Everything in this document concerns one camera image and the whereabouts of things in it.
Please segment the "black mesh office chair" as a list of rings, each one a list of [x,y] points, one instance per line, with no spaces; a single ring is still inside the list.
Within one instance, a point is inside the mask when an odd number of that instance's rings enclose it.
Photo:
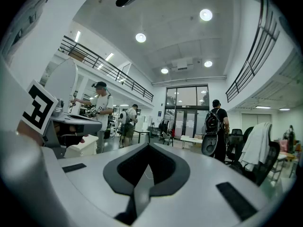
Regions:
[[[230,165],[230,168],[238,172],[239,174],[245,176],[246,178],[250,179],[256,185],[261,186],[265,178],[267,177],[268,173],[272,169],[274,163],[277,160],[277,157],[280,152],[280,146],[277,142],[273,142],[270,140],[269,142],[269,153],[265,160],[265,163],[259,163],[257,166],[254,167],[253,171],[245,170],[239,162],[239,158],[242,153],[242,149],[247,141],[248,135],[251,133],[253,127],[249,127],[246,129],[243,135],[243,140],[240,145],[237,147],[237,152],[235,155],[235,161]]]

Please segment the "glass entrance door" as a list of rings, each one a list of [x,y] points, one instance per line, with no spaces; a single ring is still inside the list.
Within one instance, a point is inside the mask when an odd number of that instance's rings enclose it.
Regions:
[[[176,139],[183,135],[190,138],[201,135],[209,109],[208,86],[176,87],[166,91],[164,119]]]

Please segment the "dark framed table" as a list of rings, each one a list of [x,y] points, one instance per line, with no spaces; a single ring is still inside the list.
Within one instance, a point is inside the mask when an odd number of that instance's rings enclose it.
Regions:
[[[148,130],[134,130],[134,132],[138,133],[138,143],[141,141],[141,135],[146,134],[148,136],[148,143],[150,143],[150,131]]]

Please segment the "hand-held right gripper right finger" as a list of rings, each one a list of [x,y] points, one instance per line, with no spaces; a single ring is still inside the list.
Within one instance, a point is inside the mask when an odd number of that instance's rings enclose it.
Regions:
[[[168,147],[190,167],[188,181],[174,195],[152,197],[132,227],[260,227],[273,216],[283,196],[269,199],[252,181],[222,162],[187,150]],[[216,185],[230,182],[257,209],[241,221]]]

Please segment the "black balcony railing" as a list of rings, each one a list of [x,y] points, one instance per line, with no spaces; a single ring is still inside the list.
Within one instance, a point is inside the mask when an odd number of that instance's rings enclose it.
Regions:
[[[226,91],[227,102],[231,102],[255,77],[271,54],[280,30],[269,0],[260,0],[258,26],[248,56],[237,77]]]
[[[72,40],[67,36],[64,36],[58,50],[100,72],[108,78],[120,83],[121,85],[127,86],[132,91],[138,93],[140,96],[146,98],[150,102],[153,101],[153,94],[149,90],[145,89],[142,85],[129,77],[118,67],[106,61],[103,57],[90,50],[86,46]]]

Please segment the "clothes rack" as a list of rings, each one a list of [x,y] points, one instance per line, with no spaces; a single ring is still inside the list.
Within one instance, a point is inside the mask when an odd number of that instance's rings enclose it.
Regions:
[[[164,133],[169,136],[174,138],[175,137],[175,121],[173,119],[162,119],[159,126],[159,139],[162,140],[164,139]]]

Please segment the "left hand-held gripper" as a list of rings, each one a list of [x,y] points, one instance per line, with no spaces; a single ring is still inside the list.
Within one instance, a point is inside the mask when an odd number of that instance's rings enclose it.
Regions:
[[[50,74],[45,89],[33,80],[27,89],[32,98],[21,121],[41,134],[43,147],[64,158],[71,145],[83,143],[83,137],[102,128],[102,123],[69,112],[78,80],[78,68],[73,58],[59,64]]]

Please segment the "white drawer cabinet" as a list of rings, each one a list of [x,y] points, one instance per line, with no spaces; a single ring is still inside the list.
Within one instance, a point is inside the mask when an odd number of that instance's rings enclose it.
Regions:
[[[98,137],[88,135],[84,137],[85,142],[78,145],[69,146],[64,154],[64,158],[74,158],[83,156],[92,156],[96,154]]]

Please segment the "white tall cabinets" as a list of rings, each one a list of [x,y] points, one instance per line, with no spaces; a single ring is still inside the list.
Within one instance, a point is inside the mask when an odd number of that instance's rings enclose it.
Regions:
[[[152,117],[150,115],[139,115],[137,117],[138,122],[136,123],[135,129],[137,131],[146,131],[151,125]]]

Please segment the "ceiling air conditioner unit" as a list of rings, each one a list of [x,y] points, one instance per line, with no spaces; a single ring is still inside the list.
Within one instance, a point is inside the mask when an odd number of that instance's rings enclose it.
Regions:
[[[188,71],[194,68],[193,59],[192,58],[183,58],[172,61],[172,68],[171,70],[174,72],[179,71]]]

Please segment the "white garment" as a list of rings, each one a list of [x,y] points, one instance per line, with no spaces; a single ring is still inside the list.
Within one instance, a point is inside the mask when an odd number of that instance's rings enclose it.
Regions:
[[[242,149],[239,162],[242,167],[252,172],[259,163],[265,163],[269,153],[270,131],[272,123],[262,122],[253,127]]]

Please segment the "person's left forearm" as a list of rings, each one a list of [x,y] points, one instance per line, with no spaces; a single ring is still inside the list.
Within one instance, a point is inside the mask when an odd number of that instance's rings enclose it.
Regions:
[[[32,129],[23,121],[19,122],[17,132],[32,138],[41,147],[44,145],[41,134]]]

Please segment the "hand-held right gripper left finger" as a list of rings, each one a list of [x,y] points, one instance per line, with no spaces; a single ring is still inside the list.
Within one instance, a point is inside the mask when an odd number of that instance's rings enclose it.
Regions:
[[[0,182],[32,226],[96,227],[112,219],[76,189],[54,152],[15,132],[0,131]]]

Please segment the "white low table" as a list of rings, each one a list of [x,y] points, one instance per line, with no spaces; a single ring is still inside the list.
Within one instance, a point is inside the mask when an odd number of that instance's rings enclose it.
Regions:
[[[197,143],[197,144],[202,144],[203,142],[202,139],[190,138],[186,135],[182,135],[180,140],[182,141],[182,149],[184,149],[186,142]]]

